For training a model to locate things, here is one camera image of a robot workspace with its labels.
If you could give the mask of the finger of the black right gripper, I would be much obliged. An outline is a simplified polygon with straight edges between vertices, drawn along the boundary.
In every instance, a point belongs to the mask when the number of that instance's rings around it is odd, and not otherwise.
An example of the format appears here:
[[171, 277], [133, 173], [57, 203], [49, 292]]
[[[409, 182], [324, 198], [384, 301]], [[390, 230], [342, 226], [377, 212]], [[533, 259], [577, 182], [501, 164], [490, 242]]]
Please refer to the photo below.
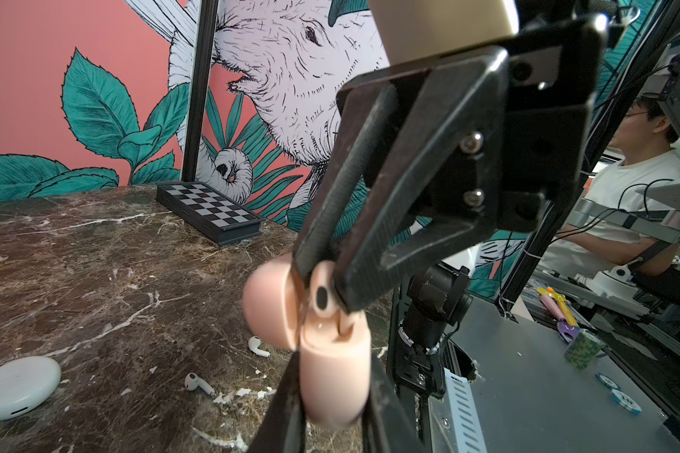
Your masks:
[[315, 266], [327, 257], [336, 225], [398, 105], [398, 94], [391, 84], [373, 84], [349, 92], [332, 158], [293, 250], [293, 272], [298, 282], [309, 282]]
[[368, 117], [379, 134], [356, 140], [369, 192], [335, 261], [346, 311], [496, 230], [508, 66], [506, 50], [483, 47], [353, 85], [353, 94], [379, 88], [390, 97]]

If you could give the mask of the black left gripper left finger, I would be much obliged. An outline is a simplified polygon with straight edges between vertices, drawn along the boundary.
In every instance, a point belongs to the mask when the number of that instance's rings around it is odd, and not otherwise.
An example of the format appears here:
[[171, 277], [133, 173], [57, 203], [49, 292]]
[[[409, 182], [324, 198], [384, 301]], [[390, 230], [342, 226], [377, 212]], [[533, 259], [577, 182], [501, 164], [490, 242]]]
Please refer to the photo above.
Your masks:
[[300, 394], [300, 353], [294, 352], [248, 453], [302, 453], [306, 416]]

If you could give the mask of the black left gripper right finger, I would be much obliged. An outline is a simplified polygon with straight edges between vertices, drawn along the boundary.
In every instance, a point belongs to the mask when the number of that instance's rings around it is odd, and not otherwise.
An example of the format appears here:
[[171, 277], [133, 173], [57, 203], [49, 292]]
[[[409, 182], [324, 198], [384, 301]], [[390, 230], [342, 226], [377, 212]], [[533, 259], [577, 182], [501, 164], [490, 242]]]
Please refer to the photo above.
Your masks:
[[371, 356], [368, 402], [362, 414], [364, 453], [418, 453], [423, 445], [380, 359]]

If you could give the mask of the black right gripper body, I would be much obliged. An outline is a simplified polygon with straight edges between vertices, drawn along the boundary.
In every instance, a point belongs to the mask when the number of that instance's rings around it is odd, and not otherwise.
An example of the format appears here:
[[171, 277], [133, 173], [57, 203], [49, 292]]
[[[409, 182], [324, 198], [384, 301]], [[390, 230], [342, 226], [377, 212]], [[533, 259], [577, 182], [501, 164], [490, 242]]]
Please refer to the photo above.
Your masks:
[[483, 47], [506, 50], [509, 91], [496, 230], [528, 232], [538, 226], [546, 202], [572, 195], [609, 20], [587, 1], [556, 1], [545, 8], [516, 7], [519, 32], [515, 36], [390, 64], [355, 77], [337, 99], [342, 114], [355, 82], [377, 77], [385, 70], [408, 63], [429, 66], [436, 60]]

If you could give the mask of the pink earbud charging case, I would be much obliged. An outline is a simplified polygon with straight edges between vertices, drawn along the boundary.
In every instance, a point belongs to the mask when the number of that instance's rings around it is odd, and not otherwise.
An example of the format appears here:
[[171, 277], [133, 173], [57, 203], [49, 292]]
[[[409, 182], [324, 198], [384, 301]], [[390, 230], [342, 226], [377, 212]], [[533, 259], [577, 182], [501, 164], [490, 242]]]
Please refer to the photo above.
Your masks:
[[293, 257], [259, 266], [243, 290], [245, 318], [255, 336], [275, 348], [300, 353], [300, 394], [310, 420], [347, 428], [362, 414], [371, 377], [371, 333], [363, 311], [336, 321], [312, 321], [310, 283], [294, 277]]

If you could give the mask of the pink earbud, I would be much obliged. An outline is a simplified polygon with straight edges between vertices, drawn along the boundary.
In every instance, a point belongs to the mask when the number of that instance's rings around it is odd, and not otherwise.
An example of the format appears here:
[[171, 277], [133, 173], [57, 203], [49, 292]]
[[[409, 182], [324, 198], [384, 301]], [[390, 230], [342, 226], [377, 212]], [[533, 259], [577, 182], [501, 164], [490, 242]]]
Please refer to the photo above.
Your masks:
[[312, 321], [330, 322], [338, 319], [339, 306], [332, 279], [334, 268], [334, 262], [323, 260], [313, 270], [308, 314]]

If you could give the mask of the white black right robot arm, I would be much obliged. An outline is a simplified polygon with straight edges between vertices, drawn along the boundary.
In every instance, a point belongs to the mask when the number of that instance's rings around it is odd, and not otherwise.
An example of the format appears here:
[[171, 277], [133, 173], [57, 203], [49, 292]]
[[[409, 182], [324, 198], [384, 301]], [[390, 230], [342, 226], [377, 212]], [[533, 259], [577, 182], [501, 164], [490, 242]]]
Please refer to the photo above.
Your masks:
[[342, 85], [298, 273], [332, 260], [348, 314], [409, 279], [400, 332], [436, 347], [470, 281], [468, 266], [445, 271], [442, 259], [497, 230], [533, 231], [547, 204], [574, 200], [609, 22], [589, 1], [558, 1], [518, 36], [422, 52]]

